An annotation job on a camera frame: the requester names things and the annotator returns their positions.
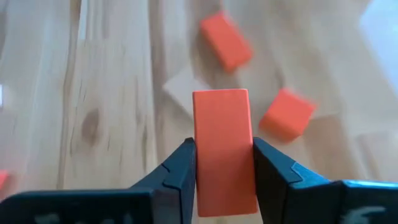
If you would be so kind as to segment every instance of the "black plastic jaw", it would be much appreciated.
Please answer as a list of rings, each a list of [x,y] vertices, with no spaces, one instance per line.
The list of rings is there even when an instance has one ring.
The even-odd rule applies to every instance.
[[[130,189],[13,195],[0,203],[0,223],[191,223],[195,170],[195,142],[188,138]]]
[[[398,223],[398,184],[330,182],[262,139],[254,138],[253,143],[256,192],[264,223]]]

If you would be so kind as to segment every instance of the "orange wooden block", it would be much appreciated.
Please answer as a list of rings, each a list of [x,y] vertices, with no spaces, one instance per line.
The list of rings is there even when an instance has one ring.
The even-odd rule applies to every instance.
[[[0,170],[0,190],[2,189],[6,179],[8,177],[8,172],[5,170]]]
[[[222,12],[204,19],[201,31],[227,72],[232,72],[252,57],[251,48]]]
[[[310,121],[315,105],[287,89],[279,91],[259,127],[283,141],[302,135]]]
[[[200,217],[257,212],[248,91],[193,92]]]

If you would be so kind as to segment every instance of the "wooden surface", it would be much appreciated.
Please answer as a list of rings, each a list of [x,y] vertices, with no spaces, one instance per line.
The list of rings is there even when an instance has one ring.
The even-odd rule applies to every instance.
[[[368,3],[1,0],[0,169],[13,178],[0,197],[132,185],[193,136],[193,120],[162,88],[187,67],[211,88],[247,88],[253,134],[321,175],[398,181],[398,100],[359,28]],[[220,9],[254,50],[234,74],[198,32]],[[281,87],[318,105],[290,144],[257,127]]]

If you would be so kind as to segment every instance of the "blurred block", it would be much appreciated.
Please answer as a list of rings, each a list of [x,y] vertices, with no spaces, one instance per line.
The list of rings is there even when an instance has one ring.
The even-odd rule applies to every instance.
[[[8,172],[6,170],[0,170],[0,190],[2,189],[4,183],[8,177]]]
[[[280,140],[291,141],[303,134],[314,109],[311,102],[282,89],[261,119],[259,127]]]
[[[200,217],[257,212],[248,91],[193,93]]]
[[[163,86],[163,90],[193,118],[192,93],[197,90],[209,90],[210,86],[193,76],[192,67],[186,66]]]
[[[203,20],[201,31],[227,72],[232,72],[252,57],[251,48],[222,12]]]

